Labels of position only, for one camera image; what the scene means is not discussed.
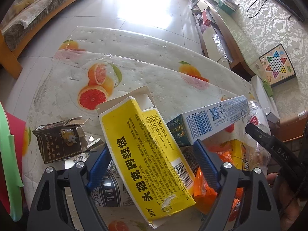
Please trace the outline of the right hand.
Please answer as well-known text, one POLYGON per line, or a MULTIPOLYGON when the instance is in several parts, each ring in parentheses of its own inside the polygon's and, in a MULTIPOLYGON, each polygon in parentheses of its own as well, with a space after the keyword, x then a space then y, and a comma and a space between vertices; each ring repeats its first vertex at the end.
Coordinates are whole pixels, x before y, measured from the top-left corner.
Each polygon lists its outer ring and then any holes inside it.
POLYGON ((307 202, 301 208, 300 201, 285 181, 279 188, 279 202, 283 210, 280 218, 281 230, 307 230, 307 202))

